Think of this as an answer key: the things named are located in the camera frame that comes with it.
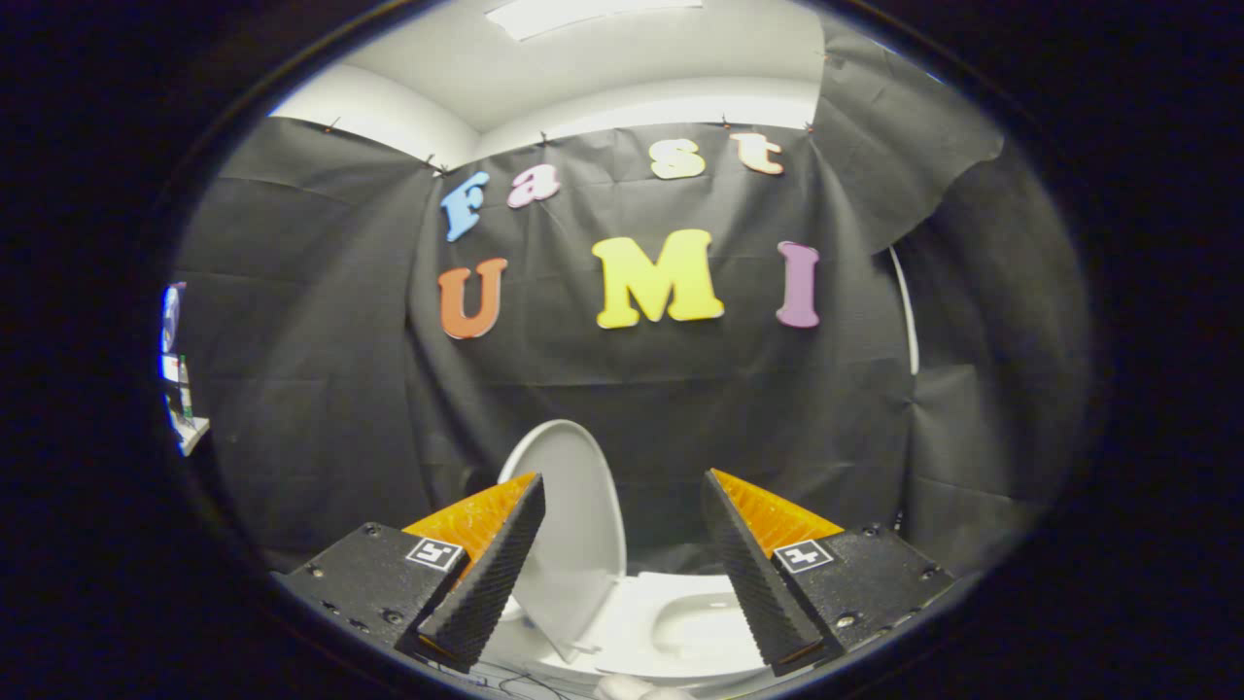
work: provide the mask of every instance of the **ceiling light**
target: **ceiling light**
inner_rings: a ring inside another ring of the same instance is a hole
[[[501,25],[516,41],[522,41],[561,26],[617,12],[703,6],[704,0],[515,0],[484,16]]]

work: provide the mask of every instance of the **ceiling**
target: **ceiling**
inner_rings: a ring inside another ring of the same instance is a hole
[[[346,58],[486,132],[596,92],[690,77],[819,82],[821,27],[791,0],[704,0],[582,21],[522,42],[484,12],[509,0],[440,4]]]

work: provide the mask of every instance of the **toilet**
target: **toilet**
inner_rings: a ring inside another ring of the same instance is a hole
[[[770,673],[728,577],[626,576],[613,479],[582,426],[537,426],[498,481],[532,471],[544,477],[545,520],[485,661],[583,688],[611,674],[709,689]]]

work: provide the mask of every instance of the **yellow letter m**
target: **yellow letter m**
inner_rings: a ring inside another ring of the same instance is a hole
[[[666,301],[673,290],[669,317],[679,321],[715,318],[725,305],[713,293],[708,271],[707,230],[694,228],[675,230],[666,237],[657,264],[644,255],[631,237],[610,237],[592,246],[605,270],[605,310],[597,313],[601,327],[627,327],[639,322],[639,312],[631,307],[628,293],[634,296],[649,321],[659,321]]]

